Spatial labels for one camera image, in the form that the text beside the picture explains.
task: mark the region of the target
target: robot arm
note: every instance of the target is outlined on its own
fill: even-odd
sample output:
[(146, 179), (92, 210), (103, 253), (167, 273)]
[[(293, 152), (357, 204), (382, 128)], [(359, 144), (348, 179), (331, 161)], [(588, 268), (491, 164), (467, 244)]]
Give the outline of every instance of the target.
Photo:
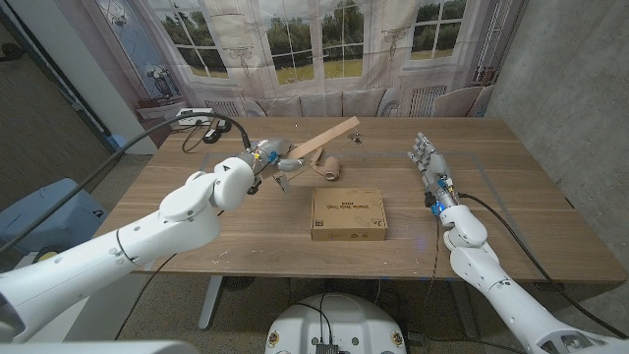
[(629, 342), (562, 323), (518, 285), (500, 266), (486, 241), (486, 228), (460, 204), (443, 156), (424, 134), (418, 133), (415, 142), (408, 155), (422, 172), (426, 207), (450, 227), (443, 240), (451, 251), (452, 268), (485, 295), (528, 353), (586, 353), (599, 346), (614, 352), (623, 343), (629, 347)]
[(0, 274), (0, 332), (8, 326), (13, 342), (24, 342), (67, 308), (150, 261), (199, 248), (221, 229), (217, 210), (240, 207), (261, 182), (269, 164), (295, 170), (284, 161), (283, 139), (261, 141), (230, 157), (213, 172), (196, 172), (170, 193), (159, 210), (46, 261)]

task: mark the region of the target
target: brown box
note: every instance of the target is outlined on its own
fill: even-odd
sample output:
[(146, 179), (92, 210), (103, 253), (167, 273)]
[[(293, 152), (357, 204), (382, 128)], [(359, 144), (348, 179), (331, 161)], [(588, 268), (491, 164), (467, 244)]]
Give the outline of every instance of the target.
[(383, 241), (386, 217), (377, 189), (315, 188), (314, 241)]

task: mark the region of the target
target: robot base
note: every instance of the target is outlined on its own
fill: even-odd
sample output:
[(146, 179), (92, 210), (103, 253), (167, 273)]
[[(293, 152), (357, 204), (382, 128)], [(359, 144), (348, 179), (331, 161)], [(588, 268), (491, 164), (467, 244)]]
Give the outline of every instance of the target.
[[(301, 303), (318, 309), (320, 301), (321, 295), (314, 295)], [(306, 306), (293, 305), (271, 326), (264, 352), (406, 354), (399, 325), (373, 303), (354, 295), (328, 293), (323, 298), (321, 310), (330, 321), (333, 346), (320, 343), (319, 312)], [(321, 320), (323, 343), (329, 344), (327, 322)]]

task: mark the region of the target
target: table leg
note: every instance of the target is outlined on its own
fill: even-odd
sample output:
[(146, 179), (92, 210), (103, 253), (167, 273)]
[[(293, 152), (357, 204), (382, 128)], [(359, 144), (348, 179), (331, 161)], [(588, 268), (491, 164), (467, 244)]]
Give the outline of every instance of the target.
[(214, 315), (216, 304), (218, 303), (218, 295), (222, 281), (222, 275), (213, 275), (209, 278), (203, 308), (200, 310), (199, 328), (202, 330), (208, 330), (211, 325), (212, 316)]
[(459, 318), (463, 325), (463, 333), (468, 338), (478, 338), (479, 329), (474, 319), (467, 283), (465, 281), (448, 281), (448, 283), (450, 284), (450, 290), (452, 290), (452, 295), (454, 296), (456, 308), (459, 311)]

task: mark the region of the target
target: wooden stick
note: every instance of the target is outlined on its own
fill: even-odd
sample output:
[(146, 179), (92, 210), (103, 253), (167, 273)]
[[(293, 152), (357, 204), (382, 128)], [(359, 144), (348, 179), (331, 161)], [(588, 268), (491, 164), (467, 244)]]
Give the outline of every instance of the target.
[[(332, 139), (356, 127), (360, 123), (361, 122), (358, 120), (358, 118), (354, 116), (344, 121), (343, 123), (326, 130), (325, 132), (299, 145), (298, 147), (293, 148), (292, 150), (288, 152), (288, 154), (285, 157), (282, 157), (282, 158), (292, 158), (292, 159), (302, 158), (306, 156), (307, 154), (311, 153), (312, 151), (316, 150), (317, 148), (322, 147), (324, 144), (331, 141)], [(262, 171), (261, 176), (262, 178), (266, 178), (276, 172), (277, 170), (275, 168), (269, 168)]]

